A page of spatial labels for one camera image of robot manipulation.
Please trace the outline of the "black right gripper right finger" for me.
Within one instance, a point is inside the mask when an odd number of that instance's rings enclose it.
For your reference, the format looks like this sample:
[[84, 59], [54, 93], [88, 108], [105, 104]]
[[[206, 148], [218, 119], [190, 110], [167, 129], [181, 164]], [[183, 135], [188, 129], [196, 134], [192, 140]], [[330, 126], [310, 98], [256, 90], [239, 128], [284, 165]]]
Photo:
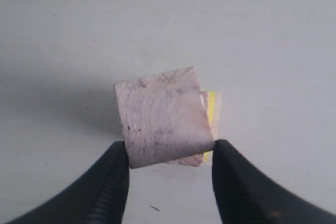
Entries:
[[213, 149], [213, 191], [222, 223], [335, 223], [335, 215], [263, 174], [227, 140]]

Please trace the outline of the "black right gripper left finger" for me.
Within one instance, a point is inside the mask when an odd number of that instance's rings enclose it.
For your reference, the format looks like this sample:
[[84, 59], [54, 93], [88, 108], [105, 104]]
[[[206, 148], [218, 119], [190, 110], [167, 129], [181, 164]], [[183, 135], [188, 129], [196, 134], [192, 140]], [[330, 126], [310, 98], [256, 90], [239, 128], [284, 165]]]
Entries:
[[122, 223], [129, 192], [129, 159], [114, 142], [75, 182], [12, 223]]

